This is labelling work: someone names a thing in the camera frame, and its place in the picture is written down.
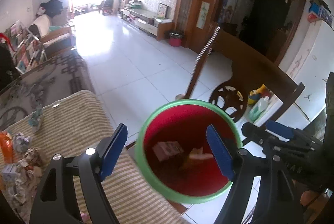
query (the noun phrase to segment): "refrigerator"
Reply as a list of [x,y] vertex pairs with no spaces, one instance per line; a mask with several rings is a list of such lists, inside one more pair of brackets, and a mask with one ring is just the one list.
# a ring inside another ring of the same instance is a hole
[[[304,91],[277,122],[298,129],[304,129],[325,108],[326,80],[334,72],[334,31],[324,21],[311,23],[305,40],[298,52],[297,73],[292,77],[295,83],[302,82]],[[296,69],[290,70],[290,76]]]

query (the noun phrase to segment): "blue gripper pad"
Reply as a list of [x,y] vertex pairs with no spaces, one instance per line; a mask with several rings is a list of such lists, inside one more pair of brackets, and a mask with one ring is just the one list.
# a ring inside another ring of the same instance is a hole
[[274,132],[285,139],[292,139],[295,136],[292,128],[284,126],[276,121],[267,121],[266,128],[267,130]]
[[233,181],[235,177],[233,171],[233,158],[212,125],[206,128],[206,140],[209,143],[221,173],[230,181]]
[[117,127],[112,135],[112,141],[102,159],[102,167],[99,173],[100,181],[103,182],[106,177],[110,176],[114,170],[116,162],[124,148],[125,142],[128,139],[128,129],[124,124]]

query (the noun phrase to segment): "framed picture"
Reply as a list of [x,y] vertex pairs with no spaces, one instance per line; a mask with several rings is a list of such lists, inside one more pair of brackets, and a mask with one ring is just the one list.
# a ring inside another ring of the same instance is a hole
[[162,3],[159,3],[158,4],[158,15],[160,17],[166,17],[167,15],[167,9],[168,9],[168,6],[167,5],[164,5]]

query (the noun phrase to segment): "plastic bottle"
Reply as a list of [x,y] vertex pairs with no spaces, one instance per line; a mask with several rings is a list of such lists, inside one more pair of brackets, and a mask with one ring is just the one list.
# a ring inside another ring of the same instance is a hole
[[251,121],[255,121],[256,119],[258,119],[258,117],[260,116],[260,114],[267,109],[268,107],[268,101],[269,101],[269,97],[265,96],[264,98],[260,98],[258,100],[258,102],[253,106],[253,108],[250,110],[249,112],[249,119]]

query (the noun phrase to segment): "chair backrest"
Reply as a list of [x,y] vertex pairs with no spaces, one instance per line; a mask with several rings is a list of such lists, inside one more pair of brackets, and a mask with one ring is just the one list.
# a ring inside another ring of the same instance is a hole
[[232,60],[233,79],[241,82],[248,92],[264,84],[285,102],[298,87],[273,62],[222,29],[218,32],[213,49]]

